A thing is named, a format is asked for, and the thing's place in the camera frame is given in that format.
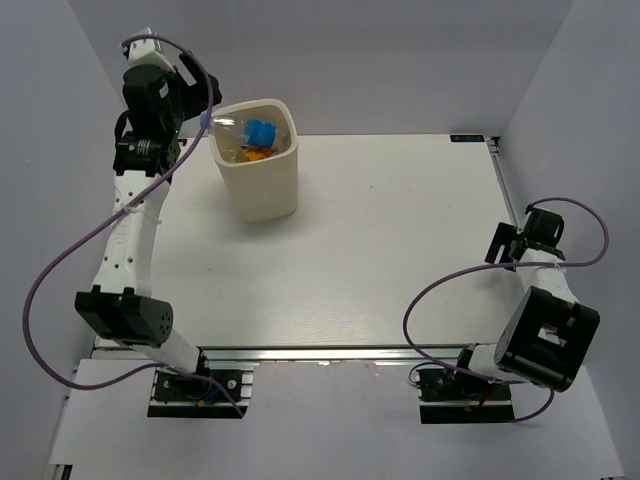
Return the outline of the orange juice bottle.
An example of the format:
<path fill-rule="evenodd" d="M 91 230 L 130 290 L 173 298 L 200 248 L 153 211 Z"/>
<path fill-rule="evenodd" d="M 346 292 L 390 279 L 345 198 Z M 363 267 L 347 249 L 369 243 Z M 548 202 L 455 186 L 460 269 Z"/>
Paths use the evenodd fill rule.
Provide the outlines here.
<path fill-rule="evenodd" d="M 247 163 L 270 158 L 278 153 L 273 148 L 246 146 L 240 149 L 234 158 L 235 163 Z"/>

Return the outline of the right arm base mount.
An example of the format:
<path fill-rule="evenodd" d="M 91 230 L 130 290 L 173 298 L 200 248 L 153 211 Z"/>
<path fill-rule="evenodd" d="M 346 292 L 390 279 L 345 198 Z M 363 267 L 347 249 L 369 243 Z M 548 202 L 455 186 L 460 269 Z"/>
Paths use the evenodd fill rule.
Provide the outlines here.
<path fill-rule="evenodd" d="M 454 373 L 433 362 L 422 362 L 408 374 L 419 390 L 420 421 L 424 425 L 508 423 L 515 419 L 510 388 Z"/>

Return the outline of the blue label water bottle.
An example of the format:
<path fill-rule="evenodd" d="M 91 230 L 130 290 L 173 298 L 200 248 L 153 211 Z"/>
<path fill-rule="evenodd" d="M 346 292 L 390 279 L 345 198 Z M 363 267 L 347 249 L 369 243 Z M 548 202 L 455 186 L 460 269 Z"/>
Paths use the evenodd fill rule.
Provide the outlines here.
<path fill-rule="evenodd" d="M 200 115 L 200 125 L 216 141 L 218 151 L 227 157 L 235 156 L 249 147 L 286 151 L 291 145 L 288 131 L 276 124 L 257 118 L 238 115 Z"/>

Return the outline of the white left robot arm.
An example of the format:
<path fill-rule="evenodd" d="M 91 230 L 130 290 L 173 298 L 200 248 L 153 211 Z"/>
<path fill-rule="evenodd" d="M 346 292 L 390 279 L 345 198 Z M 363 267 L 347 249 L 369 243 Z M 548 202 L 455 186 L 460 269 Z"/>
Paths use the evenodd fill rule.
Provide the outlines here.
<path fill-rule="evenodd" d="M 179 58 L 192 84 L 158 53 L 131 59 L 123 75 L 127 109 L 114 131 L 117 219 L 92 286 L 77 293 L 75 309 L 99 337 L 179 369 L 177 387 L 199 399 L 209 392 L 212 378 L 200 367 L 202 352 L 174 329 L 172 306 L 153 298 L 151 282 L 160 213 L 181 152 L 179 132 L 185 121 L 221 100 L 216 79 L 191 54 Z"/>

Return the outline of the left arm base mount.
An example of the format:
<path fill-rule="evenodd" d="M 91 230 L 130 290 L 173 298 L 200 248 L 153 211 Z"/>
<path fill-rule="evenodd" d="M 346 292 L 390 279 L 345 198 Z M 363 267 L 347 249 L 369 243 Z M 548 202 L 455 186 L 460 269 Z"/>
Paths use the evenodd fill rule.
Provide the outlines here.
<path fill-rule="evenodd" d="M 245 413 L 248 409 L 255 363 L 214 362 L 212 376 Z M 158 369 L 147 408 L 149 418 L 240 419 L 241 416 L 222 390 L 208 382 Z"/>

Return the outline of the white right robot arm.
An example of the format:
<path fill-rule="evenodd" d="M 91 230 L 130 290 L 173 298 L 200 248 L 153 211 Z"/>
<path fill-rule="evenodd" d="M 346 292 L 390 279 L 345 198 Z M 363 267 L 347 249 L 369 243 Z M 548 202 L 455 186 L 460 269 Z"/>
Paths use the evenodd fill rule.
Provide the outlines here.
<path fill-rule="evenodd" d="M 451 374 L 453 390 L 472 399 L 488 377 L 529 381 L 556 392 L 573 383 L 600 323 L 599 313 L 571 291 L 559 264 L 561 215 L 529 207 L 518 228 L 500 223 L 485 257 L 517 274 L 524 295 L 494 344 L 476 344 L 470 359 Z"/>

